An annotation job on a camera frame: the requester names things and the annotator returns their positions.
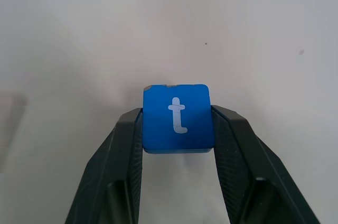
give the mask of blue block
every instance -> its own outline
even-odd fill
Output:
[[[152,85],[143,93],[143,148],[148,153],[201,153],[214,147],[206,85]]]

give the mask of chipped edge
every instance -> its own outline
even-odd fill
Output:
[[[152,86],[153,86],[153,85],[149,85],[148,87],[145,87],[145,88],[143,89],[143,91],[149,90],[150,88],[152,88]]]
[[[173,87],[177,87],[178,85],[167,85],[167,84],[165,84],[164,86],[166,86],[167,88],[173,88]]]

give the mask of white wall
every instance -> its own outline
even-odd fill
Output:
[[[337,0],[0,0],[0,91],[28,102],[0,222],[63,223],[85,164],[145,86],[204,83],[336,223],[337,36]],[[140,224],[225,222],[212,153],[144,162]]]

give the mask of textured grip pad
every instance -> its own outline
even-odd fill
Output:
[[[215,159],[218,178],[231,224],[239,221],[247,194],[251,174],[239,150],[229,123],[212,111],[215,131]]]
[[[142,180],[142,116],[143,115],[141,113],[136,123],[133,153],[130,157],[128,170],[128,184],[132,195],[132,207],[134,209],[133,215],[135,223],[138,223]]]

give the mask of blue cube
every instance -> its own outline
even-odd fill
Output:
[[[214,147],[206,85],[152,85],[143,93],[143,148],[148,153],[201,153]]]

